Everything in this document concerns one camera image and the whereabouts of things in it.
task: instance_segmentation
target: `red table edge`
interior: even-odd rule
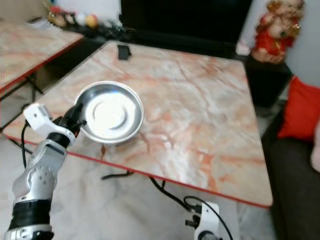
[[[12,139],[12,140],[16,140],[16,141],[21,142],[21,138],[14,137],[14,136],[8,136],[6,134],[3,134],[3,135],[6,136],[8,139]],[[31,141],[27,141],[27,140],[25,140],[24,142],[26,144],[30,144],[30,145],[35,145],[35,146],[38,145],[37,143],[31,142]],[[243,204],[247,204],[247,205],[251,205],[251,206],[254,206],[254,207],[267,209],[267,208],[270,208],[272,206],[272,204],[273,204],[273,198],[272,198],[272,201],[271,201],[271,203],[269,205],[249,202],[247,200],[243,200],[243,199],[236,198],[236,197],[233,197],[233,196],[225,195],[225,194],[222,194],[222,193],[219,193],[219,192],[215,192],[215,191],[209,191],[209,190],[197,187],[197,186],[188,185],[186,183],[182,183],[182,182],[178,182],[178,181],[175,181],[175,180],[172,180],[172,179],[168,179],[168,178],[165,178],[165,177],[153,175],[153,174],[150,174],[150,173],[147,173],[147,172],[143,172],[143,171],[136,170],[136,169],[133,169],[133,168],[125,167],[125,166],[122,166],[122,165],[119,165],[119,164],[116,164],[116,163],[99,160],[99,159],[96,159],[96,158],[93,158],[93,157],[89,157],[89,156],[84,156],[84,155],[81,155],[81,154],[78,154],[78,153],[75,153],[75,152],[68,151],[67,154],[69,154],[71,156],[74,156],[74,157],[77,157],[77,158],[80,158],[80,159],[89,160],[89,161],[95,161],[97,163],[101,163],[101,164],[108,165],[108,166],[111,166],[111,167],[124,169],[126,171],[129,170],[131,172],[135,172],[135,173],[147,176],[147,177],[152,177],[152,178],[160,179],[160,180],[163,180],[163,181],[168,181],[168,182],[171,182],[171,183],[183,186],[183,187],[195,189],[197,191],[205,192],[205,193],[212,194],[212,195],[217,195],[219,197],[223,197],[223,198],[226,198],[226,199],[230,199],[230,200],[233,200],[233,201],[236,201],[236,202],[240,202],[240,203],[243,203]]]
[[[75,45],[77,45],[80,41],[82,41],[84,39],[83,35],[79,35],[79,39],[77,39],[76,41],[74,41],[72,44],[70,44],[69,46],[61,49],[60,51],[56,52],[55,54],[53,54],[52,56],[50,56],[48,59],[44,60],[43,62],[40,62],[38,65],[35,65],[32,69],[26,71],[24,74],[22,74],[21,76],[17,77],[15,80],[11,81],[10,83],[8,83],[7,85],[4,85],[2,88],[0,88],[0,94],[3,93],[6,89],[11,88],[12,86],[14,86],[15,84],[21,82],[23,79],[25,79],[27,76],[29,76],[30,74],[32,74],[33,72],[37,71],[38,69],[40,69],[41,67],[43,67],[44,65],[46,65],[47,63],[49,63],[50,61],[52,61],[53,59],[59,57],[61,54],[65,53],[67,50],[69,50],[70,48],[74,47]]]

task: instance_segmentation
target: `stainless steel bowl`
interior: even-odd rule
[[[75,101],[83,103],[81,130],[91,140],[103,144],[121,144],[133,138],[144,120],[139,96],[127,85],[102,81],[82,90]]]

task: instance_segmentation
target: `black cable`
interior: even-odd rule
[[[10,142],[12,142],[14,145],[16,145],[16,146],[18,146],[19,148],[21,148],[22,149],[22,145],[20,144],[20,143],[18,143],[18,142],[16,142],[15,140],[12,140],[12,139],[8,139]],[[32,154],[32,151],[30,150],[30,149],[28,149],[28,148],[24,148],[24,150],[28,153],[28,154]]]
[[[27,167],[26,148],[25,148],[25,131],[28,126],[29,126],[29,123],[26,121],[21,132],[21,150],[22,150],[22,160],[23,160],[24,168]]]
[[[186,206],[188,206],[189,208],[191,208],[191,209],[194,209],[195,206],[189,204],[189,203],[187,202],[188,199],[193,199],[193,200],[196,200],[196,201],[198,201],[198,202],[201,202],[201,203],[205,204],[208,208],[210,208],[210,209],[215,213],[215,215],[219,218],[220,222],[222,223],[222,225],[224,226],[226,232],[228,233],[230,240],[234,240],[233,237],[232,237],[232,235],[231,235],[231,232],[230,232],[229,228],[227,227],[227,225],[226,225],[226,223],[225,223],[225,221],[220,217],[220,215],[219,215],[208,203],[206,203],[204,200],[202,200],[202,199],[200,199],[200,198],[198,198],[198,197],[196,197],[196,196],[185,196],[185,197],[183,198],[183,203],[184,203]]]
[[[191,211],[191,207],[189,207],[188,205],[186,205],[183,201],[181,201],[179,198],[177,198],[176,196],[172,195],[170,192],[167,192],[166,190],[164,190],[158,183],[157,181],[153,178],[153,177],[149,177],[151,182],[153,183],[153,185],[164,195],[166,195],[167,197],[171,198],[173,201],[176,201],[178,204],[180,204],[185,210],[187,210],[188,212]]]
[[[112,178],[123,178],[123,177],[129,177],[132,174],[134,174],[133,171],[126,171],[126,173],[121,173],[121,174],[110,174],[107,176],[102,176],[101,180],[107,180],[107,179],[112,179]]]

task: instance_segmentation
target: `marble tabletop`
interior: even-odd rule
[[[223,58],[108,42],[37,102],[62,116],[89,84],[116,81],[140,96],[145,119],[133,140],[109,147],[80,133],[71,155],[269,207],[273,198],[244,66]],[[5,130],[20,139],[24,117]],[[44,138],[32,129],[27,143]]]
[[[0,21],[0,93],[82,38],[77,33]]]

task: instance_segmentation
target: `figurine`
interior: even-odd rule
[[[299,20],[304,15],[303,0],[278,0],[267,4],[266,13],[256,27],[255,47],[251,55],[262,63],[282,63],[287,47],[299,35]]]

